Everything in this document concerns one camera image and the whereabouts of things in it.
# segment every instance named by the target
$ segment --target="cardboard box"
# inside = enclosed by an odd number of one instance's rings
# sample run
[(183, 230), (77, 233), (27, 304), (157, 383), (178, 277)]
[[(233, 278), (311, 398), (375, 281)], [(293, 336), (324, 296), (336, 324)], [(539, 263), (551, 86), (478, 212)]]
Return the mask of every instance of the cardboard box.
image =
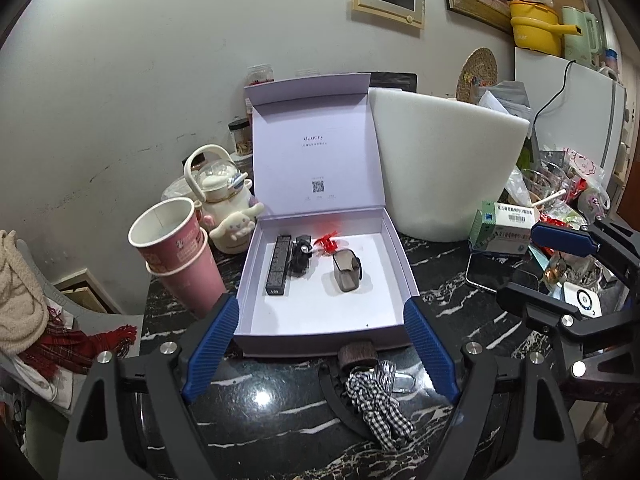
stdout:
[[(254, 105), (255, 195), (265, 205), (238, 288), (234, 336), (247, 356), (335, 354), (369, 339), (409, 344), (404, 303), (418, 294), (386, 210), (369, 74), (340, 74), (246, 88)], [(264, 290), (278, 235), (332, 231), (362, 263), (359, 288), (342, 292), (330, 256), (315, 254), (283, 296)]]
[(530, 207), (482, 202), (469, 233), (474, 251), (499, 254), (524, 254), (531, 240), (531, 227), (536, 223)]

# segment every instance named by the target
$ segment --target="checkered fabric bow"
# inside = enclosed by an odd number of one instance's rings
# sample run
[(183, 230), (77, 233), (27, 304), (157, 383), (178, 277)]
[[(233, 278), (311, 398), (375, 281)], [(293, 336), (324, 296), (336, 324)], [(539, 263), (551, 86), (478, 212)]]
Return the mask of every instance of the checkered fabric bow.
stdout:
[(398, 437), (411, 437), (415, 431), (414, 425), (400, 413), (398, 401), (386, 393), (370, 374), (351, 374), (346, 386), (351, 401), (360, 410), (362, 418), (383, 449), (397, 449), (392, 430)]

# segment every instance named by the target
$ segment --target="box lid flap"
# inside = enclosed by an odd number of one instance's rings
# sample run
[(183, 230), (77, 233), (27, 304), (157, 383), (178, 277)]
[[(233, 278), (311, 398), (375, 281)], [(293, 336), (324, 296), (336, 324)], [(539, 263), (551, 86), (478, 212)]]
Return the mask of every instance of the box lid flap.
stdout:
[(385, 205), (369, 78), (312, 76), (246, 88), (261, 217)]

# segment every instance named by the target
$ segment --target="marble tabletop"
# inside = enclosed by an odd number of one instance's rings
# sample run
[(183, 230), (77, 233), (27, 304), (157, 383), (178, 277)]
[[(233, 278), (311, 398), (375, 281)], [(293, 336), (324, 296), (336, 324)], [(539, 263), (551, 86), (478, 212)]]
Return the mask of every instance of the marble tabletop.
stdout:
[[(493, 295), (466, 284), (466, 242), (433, 243), (403, 235), (401, 240), (420, 295), (437, 317), (447, 320), (461, 344), (474, 340), (503, 356), (549, 352), (546, 340), (528, 330), (521, 319), (502, 311)], [(244, 254), (217, 253), (215, 257), (228, 291), (235, 293)], [(529, 257), (523, 265), (542, 273)], [(152, 281), (140, 353), (179, 337), (193, 321), (161, 283)], [(419, 386), (413, 393), (395, 395), (401, 411), (417, 428), (415, 438), (397, 453), (383, 452), (377, 443), (363, 440), (329, 409), (320, 389), (318, 368), (330, 358), (244, 359), (232, 343), (208, 391), (191, 406), (214, 473), (234, 479), (413, 477), (412, 471), (437, 443), (451, 407), (435, 393), (414, 348), (381, 352), (380, 357), (395, 361), (399, 371), (414, 375)], [(494, 404), (494, 411), (499, 410), (499, 399)], [(141, 398), (141, 412), (158, 478), (174, 478), (147, 396)], [(487, 423), (478, 448), (480, 455), (498, 429), (498, 422)]]

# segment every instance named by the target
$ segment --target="blue gripper pad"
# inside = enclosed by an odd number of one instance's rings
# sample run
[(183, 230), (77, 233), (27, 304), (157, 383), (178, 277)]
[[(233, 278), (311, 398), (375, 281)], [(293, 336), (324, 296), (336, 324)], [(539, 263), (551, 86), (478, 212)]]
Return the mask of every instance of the blue gripper pad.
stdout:
[(404, 304), (404, 329), (411, 338), (436, 391), (454, 404), (460, 396), (456, 367), (413, 299)]
[(584, 257), (598, 252), (598, 245), (590, 234), (543, 222), (538, 222), (531, 228), (531, 240), (540, 247), (549, 247), (575, 256)]
[[(238, 300), (226, 294), (225, 297), (224, 305), (219, 308), (217, 316), (191, 353), (186, 365), (186, 380), (182, 387), (182, 398), (187, 404), (191, 404), (209, 386), (238, 326), (240, 316)], [(199, 322), (204, 322), (208, 318), (209, 316)]]

